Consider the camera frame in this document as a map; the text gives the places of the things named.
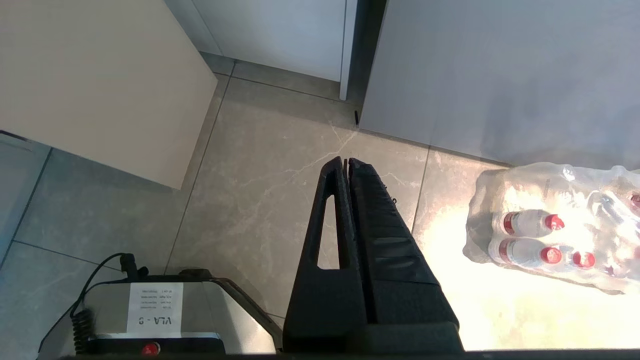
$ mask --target white label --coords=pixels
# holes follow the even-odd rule
[[[181,282],[131,284],[127,332],[147,338],[179,338],[181,326]]]

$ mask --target water bottle pack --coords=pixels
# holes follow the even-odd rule
[[[536,163],[476,183],[473,261],[640,293],[640,174]]]

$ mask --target tile floor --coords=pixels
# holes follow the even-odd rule
[[[324,80],[205,60],[219,83],[182,190],[52,151],[0,270],[7,358],[35,358],[90,270],[120,251],[156,274],[201,266],[229,277],[282,323],[319,170],[338,155],[376,167],[458,314],[468,350],[633,344],[633,299],[463,256],[475,181],[500,167],[359,132],[359,105],[335,101],[337,87]],[[324,230],[331,240],[330,220]],[[337,250],[327,244],[319,266],[335,267]],[[624,319],[612,329],[608,318]]]

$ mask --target bottle label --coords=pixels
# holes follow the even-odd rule
[[[512,213],[508,213],[504,217],[504,221],[502,223],[504,224],[504,230],[509,235],[513,235],[516,233],[516,231],[513,229],[513,223],[515,222],[517,215],[518,215],[517,212],[512,212]]]
[[[513,243],[515,239],[507,239],[500,242],[500,247],[498,247],[498,253],[500,254],[500,258],[507,264],[513,264],[511,258],[509,258],[509,253],[512,252]]]

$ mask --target red button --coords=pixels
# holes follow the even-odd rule
[[[158,343],[148,343],[142,348],[142,355],[156,356],[158,354],[160,354],[160,344]]]

